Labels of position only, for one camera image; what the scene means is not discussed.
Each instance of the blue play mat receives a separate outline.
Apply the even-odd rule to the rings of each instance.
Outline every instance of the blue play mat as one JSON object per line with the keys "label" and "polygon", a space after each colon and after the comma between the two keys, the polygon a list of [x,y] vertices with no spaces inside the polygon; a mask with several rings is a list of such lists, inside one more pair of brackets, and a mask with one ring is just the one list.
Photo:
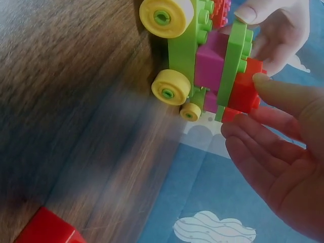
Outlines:
{"label": "blue play mat", "polygon": [[[229,14],[244,1],[233,0]],[[305,46],[274,79],[324,86],[324,4],[310,1]],[[310,243],[284,224],[228,158],[220,126],[188,125],[138,243]]]}

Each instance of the plastic toy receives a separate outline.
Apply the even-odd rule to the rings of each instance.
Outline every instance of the plastic toy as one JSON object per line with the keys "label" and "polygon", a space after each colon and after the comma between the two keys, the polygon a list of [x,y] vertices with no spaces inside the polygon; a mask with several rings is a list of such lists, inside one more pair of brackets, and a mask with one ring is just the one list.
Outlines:
{"label": "plastic toy", "polygon": [[152,92],[181,105],[187,121],[209,111],[226,122],[260,105],[252,76],[265,71],[262,62],[249,58],[253,32],[238,20],[230,35],[217,31],[227,24],[230,5],[230,0],[144,0],[140,6],[145,28],[168,39],[169,68],[157,75]]}
{"label": "plastic toy", "polygon": [[86,243],[77,230],[41,207],[15,243]]}

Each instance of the pink building block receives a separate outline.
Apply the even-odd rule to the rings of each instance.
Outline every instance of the pink building block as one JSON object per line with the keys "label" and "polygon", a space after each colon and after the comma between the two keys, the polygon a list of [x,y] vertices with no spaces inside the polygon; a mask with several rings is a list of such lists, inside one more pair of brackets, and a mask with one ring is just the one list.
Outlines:
{"label": "pink building block", "polygon": [[212,91],[206,92],[204,110],[215,114],[217,112],[217,95]]}
{"label": "pink building block", "polygon": [[218,92],[229,35],[211,31],[207,43],[198,48],[194,84]]}

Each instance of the toy car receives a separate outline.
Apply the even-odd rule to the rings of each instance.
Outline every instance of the toy car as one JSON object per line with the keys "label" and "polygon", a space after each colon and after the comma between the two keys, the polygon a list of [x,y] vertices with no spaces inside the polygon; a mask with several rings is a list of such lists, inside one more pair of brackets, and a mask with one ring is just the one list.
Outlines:
{"label": "toy car", "polygon": [[169,68],[152,84],[152,92],[194,122],[201,113],[230,121],[258,108],[252,82],[263,63],[249,58],[253,31],[235,20],[230,35],[217,31],[227,24],[230,0],[144,0],[140,19],[154,35],[168,39]]}

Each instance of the red block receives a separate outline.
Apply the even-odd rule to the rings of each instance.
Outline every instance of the red block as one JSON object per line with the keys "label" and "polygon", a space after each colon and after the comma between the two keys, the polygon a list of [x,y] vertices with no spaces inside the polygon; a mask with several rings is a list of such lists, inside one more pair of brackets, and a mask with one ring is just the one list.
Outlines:
{"label": "red block", "polygon": [[226,107],[224,110],[223,117],[222,117],[222,123],[228,123],[228,122],[233,121],[234,117],[240,113],[241,112],[239,112],[237,110],[233,110],[231,108]]}
{"label": "red block", "polygon": [[86,243],[86,241],[73,226],[41,207],[15,243]]}
{"label": "red block", "polygon": [[210,18],[213,19],[216,16],[221,8],[222,2],[224,0],[213,0],[214,1],[214,12],[210,15]]}
{"label": "red block", "polygon": [[230,10],[231,0],[222,0],[220,8],[217,13],[213,14],[212,21],[213,27],[219,29],[228,23],[227,14]]}
{"label": "red block", "polygon": [[252,77],[255,73],[264,72],[263,62],[256,59],[247,59],[248,65],[245,73],[236,75],[228,107],[244,113],[250,113],[252,108],[257,109],[260,98],[254,87]]}

